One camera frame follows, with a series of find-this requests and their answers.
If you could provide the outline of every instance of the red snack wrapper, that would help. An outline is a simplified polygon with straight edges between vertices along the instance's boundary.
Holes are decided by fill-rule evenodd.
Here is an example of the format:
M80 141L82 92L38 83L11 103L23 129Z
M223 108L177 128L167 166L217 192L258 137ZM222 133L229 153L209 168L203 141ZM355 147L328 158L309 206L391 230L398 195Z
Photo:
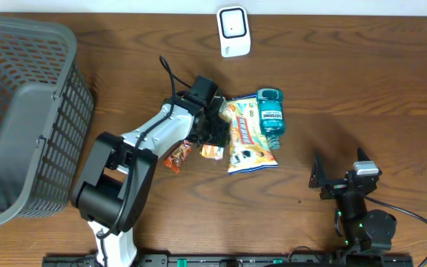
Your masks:
M191 152L191 143L184 140L172 153L164 160L164 166L173 170L176 174L180 171L180 166L184 162L187 155Z

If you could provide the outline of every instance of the snack bag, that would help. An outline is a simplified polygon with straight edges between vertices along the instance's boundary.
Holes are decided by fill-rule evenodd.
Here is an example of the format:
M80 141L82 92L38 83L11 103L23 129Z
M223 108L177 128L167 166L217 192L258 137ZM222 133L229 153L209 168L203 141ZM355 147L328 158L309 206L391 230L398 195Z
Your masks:
M207 159L221 160L223 158L223 148L216 145L203 145L200 154Z
M230 119L229 174L277 168L278 163L268 147L259 127L256 94L242 96L227 102L226 116Z
M187 155L191 152L192 147L191 143L187 140L184 140L182 144L179 145L174 151L172 151L171 155L169 155L164 160L164 166L173 170L176 174L179 173L180 167L184 162Z

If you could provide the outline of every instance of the mouthwash bottle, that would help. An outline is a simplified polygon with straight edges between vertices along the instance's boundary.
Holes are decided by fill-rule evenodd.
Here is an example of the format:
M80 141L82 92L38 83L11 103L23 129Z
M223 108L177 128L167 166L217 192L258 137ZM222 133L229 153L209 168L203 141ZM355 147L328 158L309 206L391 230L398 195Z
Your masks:
M259 110L259 127L266 136L270 149L279 149L279 137L285 131L282 118L282 91L263 88L256 92Z

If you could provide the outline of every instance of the wood grain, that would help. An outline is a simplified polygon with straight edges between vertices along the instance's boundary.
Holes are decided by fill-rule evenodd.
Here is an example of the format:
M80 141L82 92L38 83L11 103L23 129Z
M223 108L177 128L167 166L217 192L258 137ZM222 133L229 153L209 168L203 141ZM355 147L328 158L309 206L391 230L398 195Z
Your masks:
M358 145L384 173L372 196L427 217L427 18L250 16L251 52L223 59L215 16L6 16L59 22L76 34L77 62L97 98L82 164L98 134L133 130L169 97L159 54L181 79L209 76L228 96L263 87L284 91L288 130L275 152L280 168L228 176L227 160L203 159L196 150L178 175L160 165L136 224L140 248L287 254L298 245L342 245L333 230L335 203L320 201L308 177L313 151L342 176ZM392 213L398 219L393 251L419 263L427 254L427 226ZM71 207L0 227L0 266L40 266L48 254L95 248L93 233Z

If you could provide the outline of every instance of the white device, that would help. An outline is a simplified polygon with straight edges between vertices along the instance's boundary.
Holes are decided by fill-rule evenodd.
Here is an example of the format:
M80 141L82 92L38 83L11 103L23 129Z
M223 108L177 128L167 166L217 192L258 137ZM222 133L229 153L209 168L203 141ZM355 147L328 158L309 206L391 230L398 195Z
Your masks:
M243 56L250 52L251 38L246 10L240 6L223 7L216 13L223 57Z

